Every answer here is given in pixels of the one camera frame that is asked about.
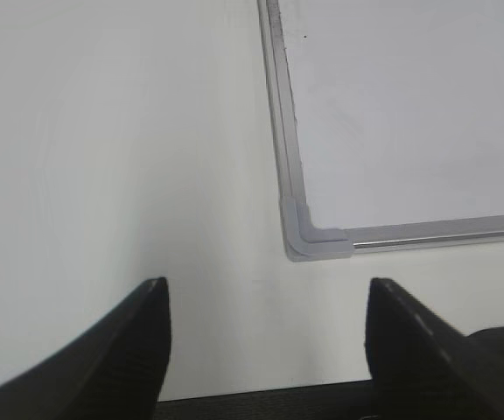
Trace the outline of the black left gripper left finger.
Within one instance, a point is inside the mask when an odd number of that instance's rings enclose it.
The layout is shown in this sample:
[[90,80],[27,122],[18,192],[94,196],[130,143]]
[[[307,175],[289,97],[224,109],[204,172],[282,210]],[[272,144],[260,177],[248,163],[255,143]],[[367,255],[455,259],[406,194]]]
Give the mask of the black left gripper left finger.
[[0,419],[151,419],[172,349],[165,278],[138,285],[54,355],[0,386]]

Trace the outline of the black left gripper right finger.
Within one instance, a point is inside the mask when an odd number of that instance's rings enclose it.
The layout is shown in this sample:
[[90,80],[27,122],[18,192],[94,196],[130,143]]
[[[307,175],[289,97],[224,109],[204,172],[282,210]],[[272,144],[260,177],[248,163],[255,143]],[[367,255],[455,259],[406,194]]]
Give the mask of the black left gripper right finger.
[[374,278],[365,353],[386,419],[504,419],[504,326],[464,335],[400,284]]

